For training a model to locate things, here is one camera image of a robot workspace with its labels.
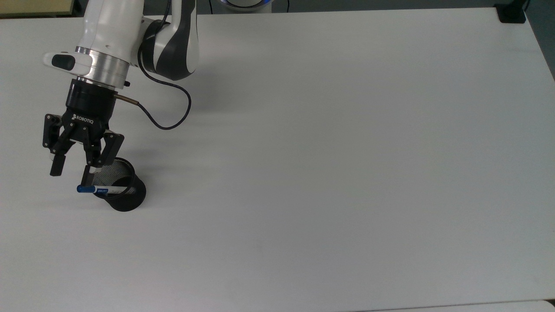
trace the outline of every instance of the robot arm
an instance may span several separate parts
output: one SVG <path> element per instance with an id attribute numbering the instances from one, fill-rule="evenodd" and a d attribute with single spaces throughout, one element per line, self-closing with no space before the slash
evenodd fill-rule
<path id="1" fill-rule="evenodd" d="M 148 71 L 171 80 L 183 79 L 197 67 L 196 0 L 175 0 L 171 23 L 164 25 L 143 18 L 143 5 L 144 0 L 90 0 L 75 52 L 44 55 L 45 65 L 77 76 L 65 113 L 44 119 L 43 146 L 51 153 L 52 176 L 61 175 L 74 143 L 83 144 L 87 157 L 82 186 L 92 185 L 94 174 L 113 163 L 124 139 L 108 125 L 115 89 L 128 85 L 127 72 L 137 65 L 139 51 Z"/>

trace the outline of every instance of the pen holder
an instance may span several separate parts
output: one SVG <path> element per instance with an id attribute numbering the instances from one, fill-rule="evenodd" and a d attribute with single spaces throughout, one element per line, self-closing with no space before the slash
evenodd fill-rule
<path id="1" fill-rule="evenodd" d="M 93 185 L 126 187 L 119 194 L 95 194 L 120 212 L 131 211 L 141 205 L 147 195 L 143 181 L 135 174 L 133 166 L 125 159 L 116 157 L 111 165 L 105 165 L 94 174 Z"/>

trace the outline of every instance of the blue marker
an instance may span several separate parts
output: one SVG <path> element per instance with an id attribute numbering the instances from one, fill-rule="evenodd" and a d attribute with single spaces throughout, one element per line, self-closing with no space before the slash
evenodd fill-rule
<path id="1" fill-rule="evenodd" d="M 120 194 L 124 192 L 127 187 L 104 187 L 93 185 L 91 187 L 77 186 L 79 193 L 93 193 L 93 194 Z"/>

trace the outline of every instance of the white table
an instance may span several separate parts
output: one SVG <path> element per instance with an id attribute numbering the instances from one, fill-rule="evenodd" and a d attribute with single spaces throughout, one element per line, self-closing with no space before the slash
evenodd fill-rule
<path id="1" fill-rule="evenodd" d="M 0 310 L 355 311 L 555 297 L 555 84 L 495 9 L 199 16 L 189 119 L 118 103 L 119 213 L 50 177 L 82 20 L 0 21 Z M 183 96 L 131 69 L 164 124 Z"/>

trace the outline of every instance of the robotiq logo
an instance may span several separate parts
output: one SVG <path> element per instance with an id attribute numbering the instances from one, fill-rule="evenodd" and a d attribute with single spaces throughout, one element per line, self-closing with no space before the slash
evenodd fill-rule
<path id="1" fill-rule="evenodd" d="M 71 120 L 75 120 L 75 119 L 81 120 L 82 122 L 86 122 L 86 123 L 90 123 L 90 124 L 94 123 L 94 120 L 92 120 L 92 119 L 77 116 L 77 115 L 73 114 L 73 117 L 71 118 Z"/>

